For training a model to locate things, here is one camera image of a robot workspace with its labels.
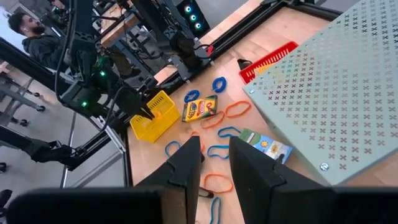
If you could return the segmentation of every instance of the wooden table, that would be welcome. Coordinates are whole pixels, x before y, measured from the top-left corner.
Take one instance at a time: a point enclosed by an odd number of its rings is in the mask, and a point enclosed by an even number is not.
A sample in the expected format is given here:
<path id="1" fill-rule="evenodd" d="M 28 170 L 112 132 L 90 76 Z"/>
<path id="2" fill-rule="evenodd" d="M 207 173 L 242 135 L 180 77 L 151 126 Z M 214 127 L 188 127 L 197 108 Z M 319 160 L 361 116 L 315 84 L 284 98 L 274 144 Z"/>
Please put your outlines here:
<path id="1" fill-rule="evenodd" d="M 120 17 L 123 15 L 125 9 L 120 10 L 120 7 L 117 4 L 114 4 L 112 7 L 110 7 L 104 14 L 103 16 L 106 17 Z M 108 27 L 110 27 L 115 21 L 111 20 L 102 20 L 102 32 L 104 32 Z M 120 39 L 120 36 L 124 35 L 125 32 L 130 31 L 132 27 L 134 27 L 137 22 L 139 22 L 138 18 L 134 15 L 131 14 L 129 17 L 127 17 L 124 22 L 121 22 L 118 24 L 111 32 L 106 34 L 102 39 L 101 39 L 101 44 L 105 47 L 112 46 L 117 40 Z"/>
<path id="2" fill-rule="evenodd" d="M 220 25 L 216 26 L 204 36 L 201 42 L 210 44 L 223 32 L 255 9 L 260 2 L 261 0 L 249 0 Z M 206 69 L 190 84 L 180 87 L 171 97 L 174 102 L 176 102 L 178 110 L 182 112 L 183 97 L 189 90 L 199 89 L 201 91 L 201 96 L 212 95 L 214 94 L 211 90 L 213 80 L 216 77 L 224 76 L 228 81 L 228 86 L 224 92 L 218 94 L 219 110 L 225 110 L 228 105 L 238 100 L 249 100 L 242 91 L 243 82 L 238 75 L 239 67 L 236 62 L 238 58 L 256 61 L 288 41 L 293 40 L 298 44 L 302 44 L 327 24 L 328 21 L 323 19 L 292 9 L 283 8 L 218 58 L 214 66 Z M 167 67 L 160 71 L 155 77 L 161 82 L 174 71 L 174 68 Z M 134 184 L 138 184 L 141 180 L 145 179 L 167 160 L 164 147 L 170 141 L 176 140 L 183 144 L 189 138 L 192 131 L 197 131 L 201 135 L 201 142 L 206 146 L 205 150 L 207 150 L 211 145 L 228 143 L 228 139 L 220 139 L 217 136 L 217 131 L 220 128 L 231 125 L 238 129 L 249 128 L 276 140 L 279 139 L 270 131 L 266 122 L 262 119 L 255 107 L 252 107 L 252 109 L 242 117 L 235 119 L 225 118 L 222 124 L 210 129 L 202 129 L 198 121 L 193 123 L 177 121 L 154 144 L 138 141 L 132 130 L 129 130 L 129 147 Z M 203 163 L 201 170 L 201 186 L 203 185 L 204 176 L 214 172 L 227 175 L 232 180 L 229 161 L 223 161 L 217 157 L 205 157 L 206 161 Z M 355 178 L 348 184 L 398 185 L 398 178 L 395 175 L 398 169 L 397 161 L 398 155 L 394 155 L 373 168 L 370 168 L 366 173 Z M 305 170 L 294 155 L 288 158 L 286 165 L 311 178 L 308 171 Z M 210 181 L 209 184 L 211 189 L 224 189 L 228 186 L 228 183 L 222 179 Z M 244 223 L 236 192 L 232 191 L 226 194 L 219 194 L 218 196 L 221 197 L 223 204 L 221 211 L 222 223 Z M 197 220 L 200 223 L 208 223 L 210 221 L 210 208 L 211 200 L 201 197 L 198 199 Z"/>

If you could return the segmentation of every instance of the metal plate with cross pattern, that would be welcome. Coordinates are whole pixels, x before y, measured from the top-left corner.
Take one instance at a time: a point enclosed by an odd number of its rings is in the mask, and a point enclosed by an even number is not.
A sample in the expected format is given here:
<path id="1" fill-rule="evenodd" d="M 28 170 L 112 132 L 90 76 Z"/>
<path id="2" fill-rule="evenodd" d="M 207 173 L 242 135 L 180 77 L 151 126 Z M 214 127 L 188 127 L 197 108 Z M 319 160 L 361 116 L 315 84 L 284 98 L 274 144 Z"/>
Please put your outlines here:
<path id="1" fill-rule="evenodd" d="M 398 149 L 397 5 L 360 1 L 244 87 L 323 184 Z"/>

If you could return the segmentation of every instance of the red basket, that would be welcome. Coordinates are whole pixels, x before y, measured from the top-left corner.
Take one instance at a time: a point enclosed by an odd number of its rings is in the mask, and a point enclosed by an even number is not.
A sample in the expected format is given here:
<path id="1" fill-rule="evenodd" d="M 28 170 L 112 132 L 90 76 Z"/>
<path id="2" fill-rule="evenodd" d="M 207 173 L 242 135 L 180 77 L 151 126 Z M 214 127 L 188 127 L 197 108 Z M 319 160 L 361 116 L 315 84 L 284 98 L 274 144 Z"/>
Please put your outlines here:
<path id="1" fill-rule="evenodd" d="M 250 66 L 246 67 L 244 70 L 241 70 L 239 72 L 239 75 L 241 76 L 244 84 L 248 84 L 251 80 L 253 80 L 256 77 L 256 74 L 254 70 L 256 68 L 269 65 L 272 63 L 276 63 L 279 61 L 281 58 L 285 57 L 287 54 L 289 54 L 291 51 L 293 51 L 296 47 L 299 45 L 296 44 L 294 41 L 290 41 L 289 43 L 279 47 L 277 50 L 273 51 L 273 53 L 270 53 L 263 57 L 262 59 L 258 60 L 257 62 L 254 62 Z"/>

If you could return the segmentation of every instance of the small box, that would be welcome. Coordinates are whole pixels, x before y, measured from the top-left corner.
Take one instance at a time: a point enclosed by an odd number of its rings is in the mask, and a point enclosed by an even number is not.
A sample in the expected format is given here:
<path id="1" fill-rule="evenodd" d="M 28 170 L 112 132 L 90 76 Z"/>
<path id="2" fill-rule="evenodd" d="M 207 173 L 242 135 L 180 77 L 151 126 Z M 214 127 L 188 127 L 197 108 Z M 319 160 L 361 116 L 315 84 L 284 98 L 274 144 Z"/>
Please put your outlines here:
<path id="1" fill-rule="evenodd" d="M 290 146 L 286 146 L 268 136 L 256 133 L 246 128 L 243 129 L 239 138 L 282 164 L 286 162 L 286 159 L 290 156 L 290 153 L 293 150 Z"/>
<path id="2" fill-rule="evenodd" d="M 217 112 L 217 95 L 208 96 L 204 99 L 197 99 L 184 105 L 182 113 L 183 122 L 192 122 L 198 119 L 207 118 Z"/>

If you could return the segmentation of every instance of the yellow plastic basket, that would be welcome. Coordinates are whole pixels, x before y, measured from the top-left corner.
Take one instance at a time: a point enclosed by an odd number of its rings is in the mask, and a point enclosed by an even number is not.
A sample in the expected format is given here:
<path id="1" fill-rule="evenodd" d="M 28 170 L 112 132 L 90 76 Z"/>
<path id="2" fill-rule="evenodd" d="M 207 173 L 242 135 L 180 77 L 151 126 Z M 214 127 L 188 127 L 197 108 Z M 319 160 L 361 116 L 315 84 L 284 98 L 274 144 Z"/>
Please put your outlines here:
<path id="1" fill-rule="evenodd" d="M 160 91 L 147 105 L 155 118 L 149 120 L 135 115 L 131 118 L 130 125 L 138 140 L 153 143 L 179 119 L 180 113 L 175 107 L 175 103 L 164 91 Z"/>

